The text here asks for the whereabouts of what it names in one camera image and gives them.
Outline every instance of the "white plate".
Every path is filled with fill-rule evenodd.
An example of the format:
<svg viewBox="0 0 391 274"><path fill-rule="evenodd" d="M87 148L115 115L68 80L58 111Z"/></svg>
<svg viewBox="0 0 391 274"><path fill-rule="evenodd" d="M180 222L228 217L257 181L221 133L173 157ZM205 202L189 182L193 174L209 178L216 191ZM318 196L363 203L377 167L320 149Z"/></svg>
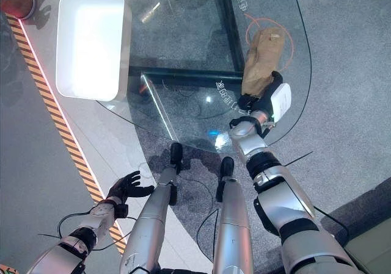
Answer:
<svg viewBox="0 0 391 274"><path fill-rule="evenodd" d="M67 97L113 100L125 89L131 11L125 0L60 0L56 86Z"/></svg>

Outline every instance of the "metal rod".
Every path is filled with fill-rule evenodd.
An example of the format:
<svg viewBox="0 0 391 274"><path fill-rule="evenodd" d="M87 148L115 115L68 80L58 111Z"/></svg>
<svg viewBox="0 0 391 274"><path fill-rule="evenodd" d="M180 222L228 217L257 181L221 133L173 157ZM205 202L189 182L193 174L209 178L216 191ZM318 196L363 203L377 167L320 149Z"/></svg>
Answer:
<svg viewBox="0 0 391 274"><path fill-rule="evenodd" d="M232 63L235 71L244 70L244 57L240 43L238 25L236 24L232 0L216 0L216 7L219 12L221 24L228 36L228 43L231 50Z"/></svg>

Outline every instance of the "red object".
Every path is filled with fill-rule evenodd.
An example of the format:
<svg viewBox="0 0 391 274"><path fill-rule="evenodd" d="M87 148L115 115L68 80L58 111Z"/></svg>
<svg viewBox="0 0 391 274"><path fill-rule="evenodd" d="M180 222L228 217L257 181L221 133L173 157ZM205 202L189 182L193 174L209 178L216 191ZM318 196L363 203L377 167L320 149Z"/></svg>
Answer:
<svg viewBox="0 0 391 274"><path fill-rule="evenodd" d="M0 0L0 9L16 18L26 17L30 13L32 6L32 0Z"/></svg>

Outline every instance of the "brown paper bag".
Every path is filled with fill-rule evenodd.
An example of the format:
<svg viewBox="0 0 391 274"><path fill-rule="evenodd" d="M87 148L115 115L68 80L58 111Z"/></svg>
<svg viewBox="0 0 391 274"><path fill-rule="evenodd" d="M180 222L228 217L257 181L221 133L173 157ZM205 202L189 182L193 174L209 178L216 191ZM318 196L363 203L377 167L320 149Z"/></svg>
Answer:
<svg viewBox="0 0 391 274"><path fill-rule="evenodd" d="M284 44L284 32L278 27L259 30L251 41L244 67L242 95L262 97L267 86L273 81Z"/></svg>

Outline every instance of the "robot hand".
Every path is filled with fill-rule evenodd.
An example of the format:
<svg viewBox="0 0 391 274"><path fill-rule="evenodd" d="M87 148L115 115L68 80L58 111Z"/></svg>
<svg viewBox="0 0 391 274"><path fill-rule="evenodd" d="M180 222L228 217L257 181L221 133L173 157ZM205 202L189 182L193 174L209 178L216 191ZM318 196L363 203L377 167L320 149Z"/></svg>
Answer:
<svg viewBox="0 0 391 274"><path fill-rule="evenodd" d="M109 190L108 198L116 196L120 198L122 204L125 204L128 197L140 198L143 196L149 196L154 186L140 187L140 171L135 171L126 175L124 178L120 178Z"/></svg>
<svg viewBox="0 0 391 274"><path fill-rule="evenodd" d="M107 198L93 207L72 233L43 253L27 274L81 274L85 269L84 261L115 220L128 215L127 198L153 192L153 186L140 186L139 174L135 171L119 179L110 188Z"/></svg>

